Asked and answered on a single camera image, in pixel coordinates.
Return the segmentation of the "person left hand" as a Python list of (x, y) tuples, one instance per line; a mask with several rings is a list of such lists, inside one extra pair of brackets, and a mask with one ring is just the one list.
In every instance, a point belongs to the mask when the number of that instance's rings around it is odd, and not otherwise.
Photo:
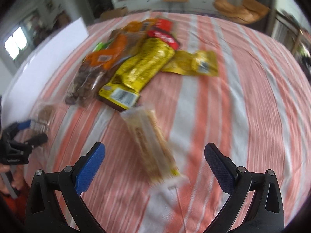
[[(13, 181), (11, 182), (12, 187), (16, 188), (17, 190), (21, 190), (24, 185), (24, 166), (23, 165), (17, 165), (15, 166), (15, 171), (13, 173)], [(9, 165), (2, 165), (0, 164), (0, 172), (1, 173), (6, 173), (10, 171), (10, 166)], [(1, 192), (5, 195), (9, 195), (10, 192), (8, 188), (6, 187), (3, 178), (1, 177), (1, 183), (0, 183), (0, 189)]]

